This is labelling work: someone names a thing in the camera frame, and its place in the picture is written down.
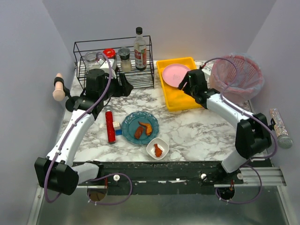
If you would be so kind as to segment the pink round plate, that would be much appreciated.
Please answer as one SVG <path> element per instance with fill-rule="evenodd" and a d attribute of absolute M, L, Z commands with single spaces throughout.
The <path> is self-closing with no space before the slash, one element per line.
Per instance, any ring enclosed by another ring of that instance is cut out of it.
<path fill-rule="evenodd" d="M 162 78 L 166 84 L 177 88 L 190 68 L 183 64 L 171 64 L 164 68 Z"/>

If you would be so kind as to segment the clear glass salt jar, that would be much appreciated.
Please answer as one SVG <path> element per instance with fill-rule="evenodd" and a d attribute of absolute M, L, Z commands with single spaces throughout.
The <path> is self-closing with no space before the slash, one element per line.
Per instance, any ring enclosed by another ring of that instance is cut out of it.
<path fill-rule="evenodd" d="M 97 53 L 95 51 L 86 53 L 84 56 L 84 60 L 87 71 L 90 71 L 92 69 L 100 69 L 100 64 L 97 59 Z"/>

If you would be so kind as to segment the red lid sauce jar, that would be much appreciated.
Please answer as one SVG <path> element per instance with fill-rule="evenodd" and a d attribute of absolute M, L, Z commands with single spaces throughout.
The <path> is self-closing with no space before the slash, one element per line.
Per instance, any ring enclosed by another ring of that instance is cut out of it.
<path fill-rule="evenodd" d="M 116 52 L 112 48 L 107 48 L 103 50 L 103 53 L 107 56 L 110 61 L 112 69 L 117 70 L 117 60 L 116 60 Z"/>

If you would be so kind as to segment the grey cap salt grinder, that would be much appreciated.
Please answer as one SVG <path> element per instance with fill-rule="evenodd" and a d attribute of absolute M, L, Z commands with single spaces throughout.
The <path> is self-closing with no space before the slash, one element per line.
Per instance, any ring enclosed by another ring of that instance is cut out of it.
<path fill-rule="evenodd" d="M 132 64 L 130 60 L 130 49 L 127 47 L 122 47 L 118 50 L 118 54 L 121 60 L 121 70 L 124 73 L 130 72 L 132 70 Z"/>

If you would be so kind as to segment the teal glass plate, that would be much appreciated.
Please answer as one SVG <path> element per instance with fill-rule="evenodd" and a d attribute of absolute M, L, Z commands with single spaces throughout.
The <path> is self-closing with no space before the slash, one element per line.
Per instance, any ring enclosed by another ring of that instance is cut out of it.
<path fill-rule="evenodd" d="M 146 126 L 141 125 L 150 124 L 152 132 L 150 135 L 146 134 Z M 143 132 L 139 138 L 135 138 L 136 130 L 143 127 Z M 158 120 L 153 114 L 145 111 L 137 111 L 129 114 L 121 125 L 122 135 L 132 144 L 147 145 L 152 139 L 156 138 L 159 133 Z"/>

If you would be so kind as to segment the dark sauce glass bottle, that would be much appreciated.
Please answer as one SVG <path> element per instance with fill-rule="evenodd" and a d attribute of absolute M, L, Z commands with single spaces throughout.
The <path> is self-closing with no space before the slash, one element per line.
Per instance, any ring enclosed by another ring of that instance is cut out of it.
<path fill-rule="evenodd" d="M 137 70 L 143 71 L 147 67 L 147 50 L 146 41 L 143 38 L 142 27 L 137 27 L 136 39 L 134 41 L 135 67 Z"/>

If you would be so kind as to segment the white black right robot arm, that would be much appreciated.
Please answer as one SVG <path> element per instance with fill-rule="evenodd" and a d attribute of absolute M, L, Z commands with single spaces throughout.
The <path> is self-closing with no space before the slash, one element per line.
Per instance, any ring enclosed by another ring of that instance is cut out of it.
<path fill-rule="evenodd" d="M 218 178 L 237 171 L 251 157 L 271 146 L 271 134 L 265 115 L 244 111 L 216 89 L 209 89 L 202 70 L 188 71 L 178 89 L 191 96 L 203 108 L 221 116 L 236 129 L 235 150 L 220 163 L 216 172 Z"/>

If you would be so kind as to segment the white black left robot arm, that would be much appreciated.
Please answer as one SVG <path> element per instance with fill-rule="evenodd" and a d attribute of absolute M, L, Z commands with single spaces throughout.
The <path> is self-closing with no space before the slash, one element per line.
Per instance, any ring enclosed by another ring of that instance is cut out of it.
<path fill-rule="evenodd" d="M 35 161 L 37 179 L 45 191 L 71 195 L 77 185 L 100 178 L 101 163 L 91 161 L 74 166 L 73 161 L 85 134 L 103 110 L 104 101 L 109 97 L 127 97 L 131 93 L 132 85 L 124 75 L 120 77 L 121 83 L 114 77 L 113 69 L 88 72 L 85 94 L 75 101 L 65 131 L 47 156 Z"/>

